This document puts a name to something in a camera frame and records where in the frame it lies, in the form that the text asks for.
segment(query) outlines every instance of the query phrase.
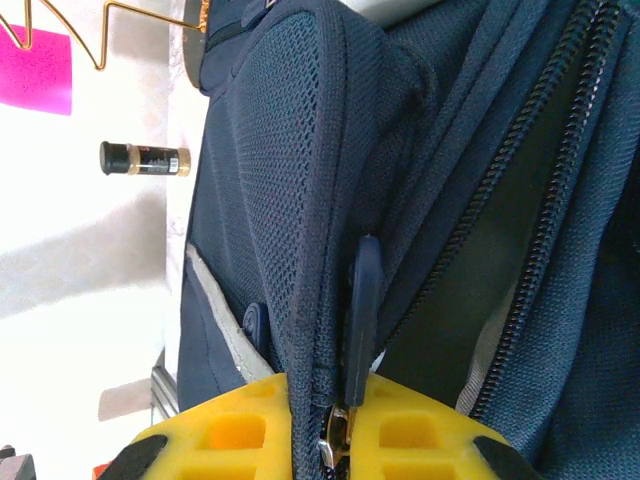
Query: blue plastic tab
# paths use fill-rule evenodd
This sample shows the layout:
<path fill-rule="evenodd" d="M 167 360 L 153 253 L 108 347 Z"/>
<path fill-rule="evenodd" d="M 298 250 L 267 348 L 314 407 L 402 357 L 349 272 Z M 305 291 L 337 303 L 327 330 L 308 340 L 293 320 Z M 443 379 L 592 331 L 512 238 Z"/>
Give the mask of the blue plastic tab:
<path fill-rule="evenodd" d="M 262 358 L 269 361 L 269 310 L 264 303 L 252 303 L 242 319 L 242 330 Z"/>
<path fill-rule="evenodd" d="M 351 310 L 346 321 L 343 356 L 344 403 L 350 408 L 364 402 L 367 377 L 374 360 L 382 280 L 380 242 L 375 237 L 362 237 L 353 265 Z"/>

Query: small glass jar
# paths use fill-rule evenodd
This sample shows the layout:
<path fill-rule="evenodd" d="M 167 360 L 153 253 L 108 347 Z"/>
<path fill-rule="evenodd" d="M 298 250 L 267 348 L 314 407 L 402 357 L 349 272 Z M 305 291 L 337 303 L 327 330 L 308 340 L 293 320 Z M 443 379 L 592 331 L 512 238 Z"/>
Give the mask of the small glass jar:
<path fill-rule="evenodd" d="M 191 155 L 186 148 L 145 147 L 102 142 L 100 168 L 105 175 L 122 173 L 185 177 L 191 169 Z"/>

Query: zipper pull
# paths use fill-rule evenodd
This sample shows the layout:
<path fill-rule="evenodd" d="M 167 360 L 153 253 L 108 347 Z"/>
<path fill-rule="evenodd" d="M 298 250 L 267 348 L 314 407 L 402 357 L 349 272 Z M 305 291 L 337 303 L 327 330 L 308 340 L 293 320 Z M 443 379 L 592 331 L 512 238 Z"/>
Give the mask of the zipper pull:
<path fill-rule="evenodd" d="M 364 403 L 375 350 L 378 307 L 382 296 L 382 253 L 376 237 L 360 239 L 353 265 L 351 308 L 345 321 L 342 355 L 344 398 L 334 405 L 320 440 L 324 464 L 335 469 L 349 455 L 357 408 Z"/>

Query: label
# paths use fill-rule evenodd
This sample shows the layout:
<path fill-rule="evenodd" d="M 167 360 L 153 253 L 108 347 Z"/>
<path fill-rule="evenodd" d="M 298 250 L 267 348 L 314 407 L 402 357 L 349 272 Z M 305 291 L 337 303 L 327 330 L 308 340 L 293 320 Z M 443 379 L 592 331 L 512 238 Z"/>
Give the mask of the label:
<path fill-rule="evenodd" d="M 172 148 L 138 147 L 140 174 L 176 175 L 180 168 L 178 151 Z"/>

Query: zipper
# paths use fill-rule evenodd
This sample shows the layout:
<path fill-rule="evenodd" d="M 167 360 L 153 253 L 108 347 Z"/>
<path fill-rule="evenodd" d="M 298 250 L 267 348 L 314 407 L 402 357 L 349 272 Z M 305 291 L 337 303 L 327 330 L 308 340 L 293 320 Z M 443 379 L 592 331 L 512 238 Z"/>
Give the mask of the zipper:
<path fill-rule="evenodd" d="M 606 58 L 612 48 L 613 34 L 618 26 L 619 17 L 620 9 L 617 5 L 601 3 L 598 6 L 571 113 L 542 202 L 519 286 L 493 360 L 470 413 L 471 418 L 476 420 L 481 420 L 487 412 L 500 384 L 509 355 L 520 336 L 542 283 L 551 256 L 553 239 L 562 223 L 562 210 L 569 201 L 570 186 L 579 171 L 578 153 L 602 80 Z"/>
<path fill-rule="evenodd" d="M 507 136 L 498 150 L 498 154 L 489 164 L 480 185 L 471 197 L 462 217 L 447 240 L 442 252 L 438 256 L 431 272 L 420 286 L 411 301 L 409 308 L 385 340 L 378 354 L 382 353 L 398 336 L 404 325 L 413 318 L 418 307 L 435 289 L 447 268 L 456 257 L 471 230 L 477 223 L 484 207 L 491 198 L 491 194 L 504 176 L 511 160 L 531 131 L 540 112 L 547 104 L 549 97 L 555 91 L 560 81 L 569 69 L 571 60 L 578 54 L 580 47 L 586 41 L 591 22 L 595 18 L 602 2 L 593 0 L 582 1 L 571 15 L 558 45 L 554 49 L 547 66 L 533 87 L 524 107 L 516 117 Z"/>
<path fill-rule="evenodd" d="M 341 400 L 329 409 L 318 442 L 325 476 L 349 476 L 351 433 L 357 409 L 364 403 L 366 382 L 374 361 L 378 308 L 382 299 L 382 253 L 372 236 L 360 238 L 352 268 L 351 308 L 344 327 Z"/>
<path fill-rule="evenodd" d="M 612 46 L 613 33 L 617 28 L 618 18 L 619 8 L 603 0 L 582 0 L 577 5 L 546 67 L 509 129 L 496 157 L 485 171 L 478 188 L 442 249 L 429 276 L 421 285 L 393 332 L 374 354 L 373 358 L 385 351 L 439 284 L 449 265 L 465 244 L 492 193 L 547 105 L 549 98 L 565 78 L 572 62 L 577 59 L 577 55 L 586 48 L 570 113 L 545 187 L 514 300 L 486 379 L 471 411 L 472 418 L 481 419 L 486 412 L 500 382 L 509 353 L 524 326 L 535 294 L 541 284 L 544 270 L 551 255 L 554 238 L 562 221 L 562 211 L 570 198 L 570 186 L 579 170 L 579 149 L 602 79 L 606 57 Z M 348 457 L 345 457 L 348 455 L 350 440 L 348 432 L 353 422 L 353 418 L 350 418 L 350 412 L 344 408 L 344 404 L 337 404 L 327 416 L 323 437 L 325 440 L 331 438 L 332 430 L 334 433 L 339 432 L 335 436 L 339 439 L 336 443 L 339 445 L 338 448 L 344 449 L 343 453 L 346 452 L 337 461 L 333 461 L 332 465 L 329 465 L 325 459 L 325 477 L 329 480 L 346 480 L 349 477 Z"/>
<path fill-rule="evenodd" d="M 269 10 L 271 10 L 277 1 L 278 0 L 254 0 L 250 2 L 242 14 L 242 19 L 216 30 L 207 39 L 205 51 L 209 52 L 222 42 L 226 42 L 233 37 L 253 30 L 264 16 L 269 13 Z"/>

